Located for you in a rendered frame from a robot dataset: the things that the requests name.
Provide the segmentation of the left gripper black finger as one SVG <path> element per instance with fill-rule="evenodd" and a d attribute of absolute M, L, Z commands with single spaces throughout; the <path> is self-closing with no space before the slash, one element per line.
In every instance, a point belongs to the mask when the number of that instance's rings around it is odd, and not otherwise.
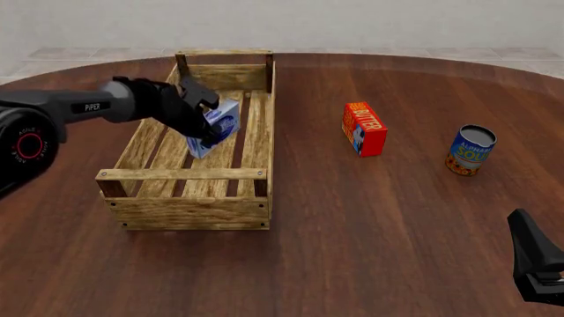
<path fill-rule="evenodd" d="M 183 76 L 180 80 L 181 97 L 190 107 L 200 106 L 216 109 L 219 106 L 219 95 L 212 89 L 199 84 L 191 76 Z"/>
<path fill-rule="evenodd" d="M 177 131 L 184 136 L 200 139 L 206 147 L 212 147 L 220 140 L 220 131 L 206 120 L 201 107 L 184 106 Z"/>

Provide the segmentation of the blue alphabet soup can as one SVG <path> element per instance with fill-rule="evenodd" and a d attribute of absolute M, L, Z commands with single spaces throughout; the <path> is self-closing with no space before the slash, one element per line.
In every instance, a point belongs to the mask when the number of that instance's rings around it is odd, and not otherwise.
<path fill-rule="evenodd" d="M 475 175 L 497 144 L 497 136 L 482 126 L 462 126 L 449 148 L 446 167 L 461 176 Z"/>

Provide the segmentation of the red butter box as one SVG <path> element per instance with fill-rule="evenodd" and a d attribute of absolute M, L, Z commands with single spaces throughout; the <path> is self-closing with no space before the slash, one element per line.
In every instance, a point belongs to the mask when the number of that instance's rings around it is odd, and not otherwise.
<path fill-rule="evenodd" d="M 360 158 L 382 154 L 388 129 L 367 102 L 345 105 L 342 130 Z"/>

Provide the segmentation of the wooden slat tray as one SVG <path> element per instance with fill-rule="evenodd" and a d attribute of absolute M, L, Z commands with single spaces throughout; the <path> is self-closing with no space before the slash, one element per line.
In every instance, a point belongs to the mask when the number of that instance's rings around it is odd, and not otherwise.
<path fill-rule="evenodd" d="M 190 159 L 186 139 L 153 119 L 139 123 L 114 168 L 96 176 L 100 194 L 128 230 L 266 230 L 272 213 L 276 64 L 267 49 L 259 64 L 197 65 L 219 55 L 191 49 L 175 56 L 170 84 L 191 75 L 249 105 L 246 126 L 206 158 Z"/>

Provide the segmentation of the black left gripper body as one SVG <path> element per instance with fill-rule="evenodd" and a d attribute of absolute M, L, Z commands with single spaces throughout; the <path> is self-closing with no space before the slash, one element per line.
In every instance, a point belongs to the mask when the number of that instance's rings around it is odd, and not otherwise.
<path fill-rule="evenodd" d="M 152 113 L 153 118 L 172 129 L 190 129 L 193 109 L 179 95 L 176 87 L 165 83 L 157 83 L 154 86 L 158 105 Z"/>

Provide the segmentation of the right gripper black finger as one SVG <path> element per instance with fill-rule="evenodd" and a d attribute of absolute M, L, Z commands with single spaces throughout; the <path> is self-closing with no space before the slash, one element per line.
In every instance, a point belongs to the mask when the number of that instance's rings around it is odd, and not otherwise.
<path fill-rule="evenodd" d="M 564 271 L 564 251 L 545 236 L 525 209 L 513 210 L 507 220 L 515 272 Z"/>

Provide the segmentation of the blue-white cream cheese box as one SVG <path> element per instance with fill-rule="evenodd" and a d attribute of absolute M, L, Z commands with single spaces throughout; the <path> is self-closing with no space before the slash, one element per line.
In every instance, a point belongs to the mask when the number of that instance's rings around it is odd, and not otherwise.
<path fill-rule="evenodd" d="M 219 107 L 209 110 L 204 118 L 217 133 L 215 142 L 205 141 L 194 137 L 186 137 L 189 153 L 193 158 L 202 159 L 215 149 L 221 142 L 228 139 L 240 128 L 240 102 L 225 98 L 219 100 Z"/>

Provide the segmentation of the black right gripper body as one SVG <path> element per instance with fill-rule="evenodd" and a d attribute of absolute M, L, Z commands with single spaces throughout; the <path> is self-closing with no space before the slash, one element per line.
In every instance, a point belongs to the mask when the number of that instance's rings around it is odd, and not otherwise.
<path fill-rule="evenodd" d="M 526 271 L 513 268 L 513 279 L 522 299 L 529 303 L 564 303 L 564 266 L 552 266 L 547 271 Z"/>

